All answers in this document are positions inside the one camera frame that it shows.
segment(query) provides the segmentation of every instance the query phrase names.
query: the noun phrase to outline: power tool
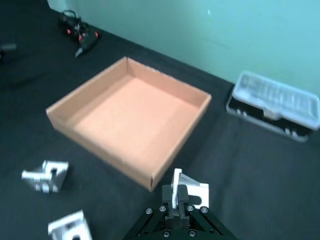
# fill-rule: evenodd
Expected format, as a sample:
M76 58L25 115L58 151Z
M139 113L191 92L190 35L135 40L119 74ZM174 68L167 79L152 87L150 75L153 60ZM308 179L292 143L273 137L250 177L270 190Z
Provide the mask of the power tool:
M89 51L100 38L100 34L92 29L86 22L82 22L80 17L72 10L61 12L58 26L62 33L69 36L79 44L79 49L75 53L77 58L82 53Z

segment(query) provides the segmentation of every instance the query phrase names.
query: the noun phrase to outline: cardboard box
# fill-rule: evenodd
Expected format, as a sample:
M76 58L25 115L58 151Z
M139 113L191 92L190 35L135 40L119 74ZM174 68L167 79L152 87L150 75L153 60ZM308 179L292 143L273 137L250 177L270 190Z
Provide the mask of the cardboard box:
M53 127L152 191L211 96L127 57L50 106Z

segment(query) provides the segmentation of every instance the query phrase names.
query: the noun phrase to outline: black tablecloth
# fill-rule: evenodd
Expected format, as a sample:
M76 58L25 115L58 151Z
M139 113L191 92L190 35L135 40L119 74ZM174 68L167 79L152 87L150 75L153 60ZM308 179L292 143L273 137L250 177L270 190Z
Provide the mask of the black tablecloth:
M0 44L18 51L0 66L0 235L43 240L48 223L83 210L94 240L121 239L143 209L161 203L174 168L210 185L210 209L240 239L319 239L320 135L293 142L230 116L232 84L109 33L88 54L61 35L46 1L0 2ZM154 192L56 132L45 109L123 56L212 95L203 119ZM68 161L57 194L30 189L21 172Z

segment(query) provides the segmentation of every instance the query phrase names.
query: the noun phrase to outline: green wall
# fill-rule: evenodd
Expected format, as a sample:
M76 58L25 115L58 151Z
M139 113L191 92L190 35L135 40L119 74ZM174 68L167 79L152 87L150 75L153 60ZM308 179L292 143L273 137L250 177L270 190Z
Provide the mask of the green wall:
M250 70L320 95L319 0L77 0L76 8L94 26L230 82Z

